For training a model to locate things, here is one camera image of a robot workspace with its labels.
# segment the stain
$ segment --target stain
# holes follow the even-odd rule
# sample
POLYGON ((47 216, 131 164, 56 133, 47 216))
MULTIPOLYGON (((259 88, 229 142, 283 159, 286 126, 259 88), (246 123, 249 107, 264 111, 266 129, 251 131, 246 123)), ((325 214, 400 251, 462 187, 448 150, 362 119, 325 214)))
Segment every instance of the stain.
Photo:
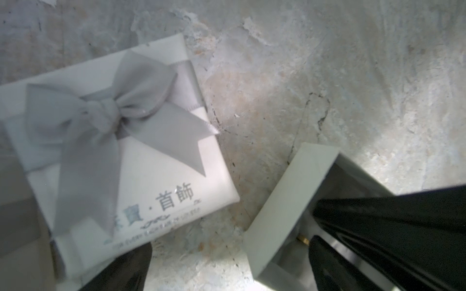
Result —
POLYGON ((212 243, 212 241, 209 241, 209 249, 210 251, 213 251, 214 249, 216 249, 217 247, 212 243))
POLYGON ((76 8, 76 7, 73 7, 73 10, 75 10, 77 16, 79 17, 80 20, 84 20, 88 17, 87 13, 86 13, 86 8, 83 8, 83 7, 79 7, 76 8))
POLYGON ((46 33, 47 39, 50 43, 62 44, 63 34, 62 28, 63 23, 59 16, 51 14, 47 17, 47 21, 43 23, 43 30, 46 33))
POLYGON ((246 58, 247 62, 249 62, 249 63, 253 62, 253 58, 251 57, 250 54, 246 54, 245 58, 246 58))

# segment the chinese characters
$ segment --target chinese characters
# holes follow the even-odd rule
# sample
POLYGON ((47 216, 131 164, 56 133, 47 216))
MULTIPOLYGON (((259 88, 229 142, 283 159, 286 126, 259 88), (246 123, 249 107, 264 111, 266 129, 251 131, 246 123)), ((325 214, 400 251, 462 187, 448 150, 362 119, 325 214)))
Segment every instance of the chinese characters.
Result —
POLYGON ((143 219, 139 216, 139 204, 130 206, 123 210, 123 213, 126 215, 126 219, 132 225, 136 221, 143 221, 143 219))
POLYGON ((162 206, 163 211, 167 208, 175 207, 171 199, 171 192, 165 191, 165 194, 160 193, 156 199, 160 201, 160 206, 162 206))
POLYGON ((121 228, 123 228, 123 226, 120 223, 120 219, 118 218, 118 215, 115 215, 114 227, 115 227, 115 231, 119 231, 121 228))
POLYGON ((189 200, 191 200, 192 196, 193 196, 193 193, 192 193, 192 189, 191 187, 189 187, 191 185, 191 183, 189 184, 185 184, 183 183, 183 187, 181 186, 176 186, 176 190, 175 190, 175 193, 178 195, 178 199, 181 202, 183 202, 183 200, 189 198, 189 200))

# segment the peeling paint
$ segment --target peeling paint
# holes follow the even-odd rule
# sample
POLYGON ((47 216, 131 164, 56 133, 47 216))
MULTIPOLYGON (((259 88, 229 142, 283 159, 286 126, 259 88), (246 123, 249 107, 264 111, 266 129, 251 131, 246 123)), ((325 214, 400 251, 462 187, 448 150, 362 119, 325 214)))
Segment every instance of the peeling paint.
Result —
POLYGON ((212 34, 211 29, 199 20, 197 14, 183 9, 173 9, 171 12, 173 12, 178 18, 188 22, 188 26, 185 28, 184 32, 186 35, 194 38, 194 50, 197 51, 197 54, 202 53, 202 50, 215 50, 219 40, 212 34))
POLYGON ((249 35, 257 39, 261 44, 271 46, 265 39, 262 38, 262 33, 257 28, 257 25, 253 22, 251 17, 243 19, 243 28, 249 32, 249 35))

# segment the ribbon tail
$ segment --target ribbon tail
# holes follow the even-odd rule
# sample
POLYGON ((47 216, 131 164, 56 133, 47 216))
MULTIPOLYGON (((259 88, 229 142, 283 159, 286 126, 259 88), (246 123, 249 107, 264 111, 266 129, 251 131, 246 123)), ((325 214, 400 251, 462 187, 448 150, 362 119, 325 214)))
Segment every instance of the ribbon tail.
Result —
POLYGON ((112 236, 119 174, 115 135, 100 133, 83 118, 74 119, 62 148, 53 235, 89 217, 112 236))
POLYGON ((123 127, 132 137, 206 175, 198 141, 218 131, 194 114, 165 102, 154 115, 127 120, 123 127))

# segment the black object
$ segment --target black object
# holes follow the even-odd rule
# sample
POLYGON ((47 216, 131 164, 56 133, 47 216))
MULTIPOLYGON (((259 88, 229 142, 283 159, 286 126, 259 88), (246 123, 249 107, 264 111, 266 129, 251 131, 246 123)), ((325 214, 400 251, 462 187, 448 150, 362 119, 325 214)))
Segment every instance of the black object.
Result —
POLYGON ((319 291, 382 291, 319 236, 309 243, 309 262, 319 291))
POLYGON ((466 186, 323 199, 313 216, 401 290, 466 290, 466 186))
POLYGON ((152 246, 144 244, 119 256, 80 291, 142 291, 152 258, 152 246))

